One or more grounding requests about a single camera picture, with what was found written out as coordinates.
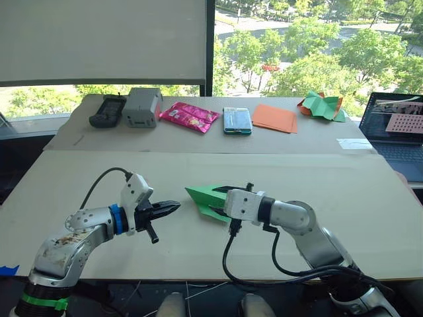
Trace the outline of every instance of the blue ring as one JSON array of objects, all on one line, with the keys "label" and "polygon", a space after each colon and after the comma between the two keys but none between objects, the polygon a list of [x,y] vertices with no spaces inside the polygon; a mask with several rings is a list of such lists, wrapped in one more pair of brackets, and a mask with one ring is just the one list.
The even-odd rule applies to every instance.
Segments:
[{"label": "blue ring", "polygon": [[114,221],[116,223],[116,234],[122,234],[124,231],[124,226],[122,225],[122,220],[120,218],[120,208],[118,204],[114,203],[109,206],[112,215],[114,216]]}]

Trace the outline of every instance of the phone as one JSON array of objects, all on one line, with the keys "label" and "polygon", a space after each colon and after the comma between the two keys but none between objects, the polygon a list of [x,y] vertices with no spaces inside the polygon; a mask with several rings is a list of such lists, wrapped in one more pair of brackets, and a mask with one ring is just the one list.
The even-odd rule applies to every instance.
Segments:
[{"label": "phone", "polygon": [[252,131],[250,111],[247,108],[223,109],[225,134],[250,135]]},{"label": "phone", "polygon": [[89,123],[97,128],[116,127],[122,115],[126,98],[120,95],[106,95],[103,100],[97,113],[89,118]]}]

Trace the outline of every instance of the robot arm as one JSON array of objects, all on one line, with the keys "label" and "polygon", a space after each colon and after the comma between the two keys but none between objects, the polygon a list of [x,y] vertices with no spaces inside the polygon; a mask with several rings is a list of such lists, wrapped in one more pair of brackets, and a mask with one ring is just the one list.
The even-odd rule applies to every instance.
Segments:
[{"label": "robot arm", "polygon": [[142,176],[130,174],[121,191],[120,207],[80,209],[65,221],[63,230],[47,238],[35,257],[24,295],[10,316],[62,316],[66,298],[78,282],[91,252],[124,232],[146,230],[159,241],[151,221],[179,208],[176,201],[150,204],[153,188]]},{"label": "robot arm", "polygon": [[[306,203],[283,202],[266,197],[264,192],[232,189],[227,191],[223,214],[256,225],[263,223],[266,226],[282,227],[295,240],[299,253],[313,269],[339,265],[359,271],[338,239],[318,224],[313,208]],[[392,317],[399,317],[377,287],[339,275],[324,277],[322,280],[328,285],[333,303],[341,309],[352,314],[363,314],[382,307]]]}]

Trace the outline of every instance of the laptop screen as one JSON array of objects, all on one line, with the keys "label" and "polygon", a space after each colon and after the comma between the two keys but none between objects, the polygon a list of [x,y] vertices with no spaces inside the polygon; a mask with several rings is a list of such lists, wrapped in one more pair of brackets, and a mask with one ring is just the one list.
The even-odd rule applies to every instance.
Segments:
[{"label": "laptop screen", "polygon": [[423,143],[423,96],[373,92],[360,129],[370,141]]}]

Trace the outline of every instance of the gray box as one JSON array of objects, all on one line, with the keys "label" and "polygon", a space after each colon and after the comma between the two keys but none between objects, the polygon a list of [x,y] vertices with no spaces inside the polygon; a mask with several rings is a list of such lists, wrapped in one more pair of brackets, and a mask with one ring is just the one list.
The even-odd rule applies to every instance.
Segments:
[{"label": "gray box", "polygon": [[159,88],[132,88],[122,118],[128,127],[156,127],[162,104]]}]

